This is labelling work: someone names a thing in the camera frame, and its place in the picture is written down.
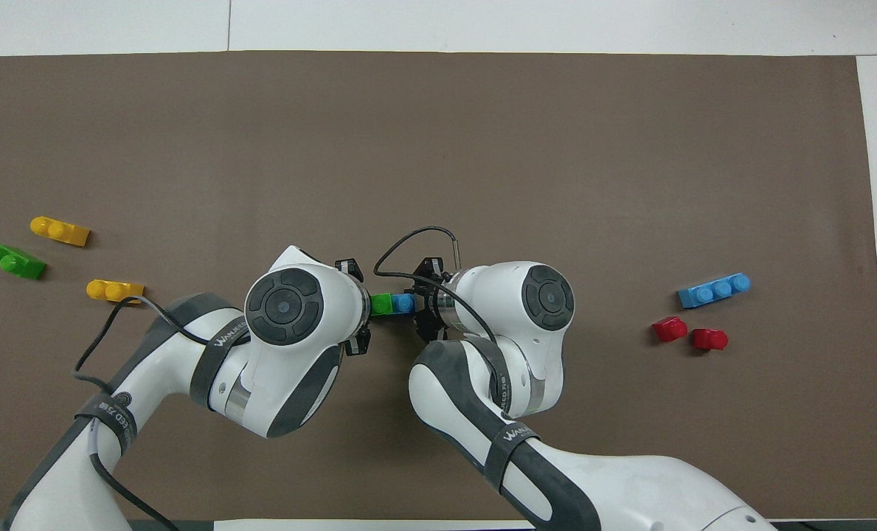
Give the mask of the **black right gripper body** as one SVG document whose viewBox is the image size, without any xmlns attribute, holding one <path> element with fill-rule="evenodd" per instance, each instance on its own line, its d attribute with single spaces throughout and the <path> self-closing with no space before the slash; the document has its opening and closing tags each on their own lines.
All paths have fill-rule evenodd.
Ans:
<svg viewBox="0 0 877 531">
<path fill-rule="evenodd" d="M 448 287 L 453 280 L 449 277 L 448 282 L 443 283 Z M 425 295 L 425 310 L 435 310 L 448 326 L 455 323 L 455 299 L 448 295 L 447 290 L 441 288 L 427 290 Z"/>
</svg>

